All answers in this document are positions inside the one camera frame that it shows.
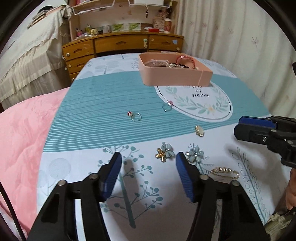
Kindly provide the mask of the cream knit sleeve forearm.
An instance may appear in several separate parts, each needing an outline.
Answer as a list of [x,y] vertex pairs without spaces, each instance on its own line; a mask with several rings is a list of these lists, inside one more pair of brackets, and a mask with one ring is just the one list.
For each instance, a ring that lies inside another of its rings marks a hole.
[[289,210],[285,204],[284,194],[278,202],[274,213],[269,217],[267,223],[264,226],[266,233],[270,237],[270,240],[278,240],[285,232],[285,229],[292,220],[292,214],[288,213]]

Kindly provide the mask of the right hand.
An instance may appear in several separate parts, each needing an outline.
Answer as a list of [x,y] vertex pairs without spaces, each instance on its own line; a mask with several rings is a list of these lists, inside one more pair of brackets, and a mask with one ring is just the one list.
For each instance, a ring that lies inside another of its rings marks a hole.
[[290,171],[290,180],[286,188],[285,204],[288,210],[296,206],[296,170],[294,168]]

